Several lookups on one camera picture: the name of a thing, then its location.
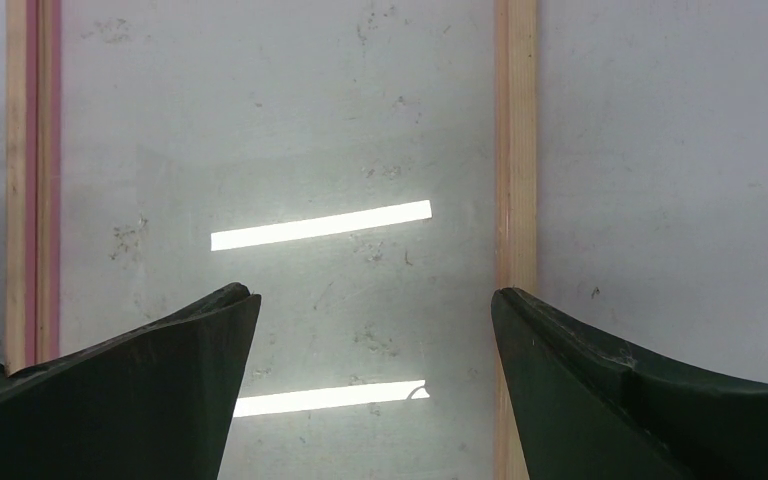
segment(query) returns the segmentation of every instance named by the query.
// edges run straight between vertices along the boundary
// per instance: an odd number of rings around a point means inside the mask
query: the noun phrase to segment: wooden frame
[[[537,0],[496,0],[496,283],[537,291]],[[496,361],[495,478],[528,478]]]
[[[60,1],[7,1],[8,372],[59,354]]]

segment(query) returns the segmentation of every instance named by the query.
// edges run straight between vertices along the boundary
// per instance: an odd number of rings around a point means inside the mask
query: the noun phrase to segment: scratch mark
[[[335,303],[332,306],[342,305],[342,304],[348,302],[349,300],[351,300],[352,298],[354,298],[354,297],[356,297],[356,296],[358,296],[358,295],[360,295],[360,294],[362,294],[362,293],[364,293],[364,292],[366,292],[368,290],[371,290],[372,288],[373,288],[373,285],[371,285],[371,284],[367,285],[367,286],[361,288],[360,290],[358,290],[358,291],[356,291],[356,292],[354,292],[354,293],[352,293],[350,295],[346,295],[345,297],[340,299],[339,302]]]
[[[325,297],[325,294],[328,293],[328,289],[331,288],[331,285],[334,285],[334,280],[331,280],[331,283],[329,283],[328,286],[325,287],[325,290],[323,290],[319,298],[316,299],[316,302],[313,304],[314,310],[316,310],[317,306],[319,306],[319,302],[322,301],[322,298]]]
[[[428,364],[425,363],[425,349],[422,348],[422,340],[419,341],[419,357],[422,359],[422,366],[428,367]]]

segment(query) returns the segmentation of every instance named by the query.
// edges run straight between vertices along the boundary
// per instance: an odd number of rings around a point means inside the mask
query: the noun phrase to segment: pink strip
[[[48,358],[55,359],[60,356],[60,58],[61,58],[61,30],[60,30],[60,0],[51,0],[52,8],[52,42],[51,42],[51,234],[49,238],[49,268],[48,274],[50,287],[49,298],[46,300],[51,305],[49,322],[48,344],[51,346]]]
[[[25,3],[27,57],[25,98],[25,365],[36,363],[37,333],[37,2]]]

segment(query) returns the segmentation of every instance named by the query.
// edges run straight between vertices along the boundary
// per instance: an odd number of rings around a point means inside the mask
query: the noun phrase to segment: white light stripe
[[[425,391],[425,380],[354,385],[238,398],[234,416],[253,417],[420,398],[429,398],[428,392]]]
[[[367,228],[395,225],[431,218],[431,202],[404,203],[354,213],[313,218],[262,227],[242,228],[210,234],[210,250],[229,250],[267,243],[320,237]]]

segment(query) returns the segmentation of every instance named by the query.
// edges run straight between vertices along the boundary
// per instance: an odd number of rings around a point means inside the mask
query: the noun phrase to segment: wooden beam
[[[7,0],[8,372],[57,356],[59,0]]]
[[[496,0],[496,282],[537,291],[537,0]],[[495,478],[528,478],[497,357]]]
[[[60,0],[37,1],[36,361],[60,353]]]

